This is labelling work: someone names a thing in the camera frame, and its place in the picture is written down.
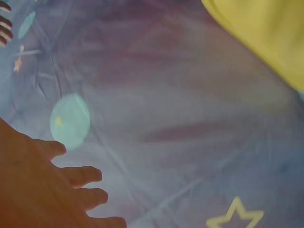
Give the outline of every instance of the bedsheet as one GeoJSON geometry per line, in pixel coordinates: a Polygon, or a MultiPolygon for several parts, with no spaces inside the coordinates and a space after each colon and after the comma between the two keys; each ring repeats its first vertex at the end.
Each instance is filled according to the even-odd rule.
{"type": "Polygon", "coordinates": [[[304,227],[304,107],[200,0],[8,0],[0,116],[92,165],[129,228],[304,227]]]}

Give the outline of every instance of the hand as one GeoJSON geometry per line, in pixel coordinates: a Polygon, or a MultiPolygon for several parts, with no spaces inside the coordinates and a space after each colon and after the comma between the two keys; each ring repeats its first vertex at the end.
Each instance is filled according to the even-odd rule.
{"type": "MultiPolygon", "coordinates": [[[[7,12],[11,11],[10,6],[3,1],[0,1],[0,9],[7,12]]],[[[0,45],[3,47],[7,45],[7,40],[11,41],[13,39],[13,34],[10,31],[12,26],[9,20],[0,16],[0,45]]]]}
{"type": "Polygon", "coordinates": [[[55,141],[33,140],[0,119],[0,227],[126,228],[122,218],[91,218],[86,210],[106,203],[93,167],[58,168],[50,159],[66,152],[55,141]]]}

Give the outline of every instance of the teal circle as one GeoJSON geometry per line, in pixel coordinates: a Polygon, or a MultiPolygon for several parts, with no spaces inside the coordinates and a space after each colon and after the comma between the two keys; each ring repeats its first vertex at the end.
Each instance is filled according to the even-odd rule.
{"type": "Polygon", "coordinates": [[[25,34],[28,32],[29,28],[34,22],[34,19],[36,17],[36,12],[31,12],[23,21],[23,23],[20,26],[18,39],[21,39],[25,36],[25,34]]]}
{"type": "Polygon", "coordinates": [[[90,129],[90,113],[85,101],[77,94],[62,97],[54,106],[50,117],[54,140],[74,150],[86,138],[90,129]]]}

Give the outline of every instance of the yellow fabric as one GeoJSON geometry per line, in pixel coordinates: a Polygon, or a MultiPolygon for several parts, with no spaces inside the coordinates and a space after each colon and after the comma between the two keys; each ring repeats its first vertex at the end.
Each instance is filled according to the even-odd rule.
{"type": "Polygon", "coordinates": [[[202,0],[232,35],[304,91],[304,0],[202,0]]]}

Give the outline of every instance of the yellow star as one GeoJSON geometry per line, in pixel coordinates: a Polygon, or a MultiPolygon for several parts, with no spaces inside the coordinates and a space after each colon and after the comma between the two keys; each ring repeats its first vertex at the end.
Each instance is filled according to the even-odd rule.
{"type": "Polygon", "coordinates": [[[56,126],[60,126],[61,125],[61,117],[60,116],[57,117],[55,122],[56,122],[56,126]]]}
{"type": "Polygon", "coordinates": [[[220,224],[228,223],[234,212],[237,212],[241,220],[251,220],[246,228],[254,228],[262,219],[264,212],[262,210],[246,211],[239,197],[235,197],[226,213],[226,215],[209,218],[206,221],[208,228],[221,228],[220,224]]]}

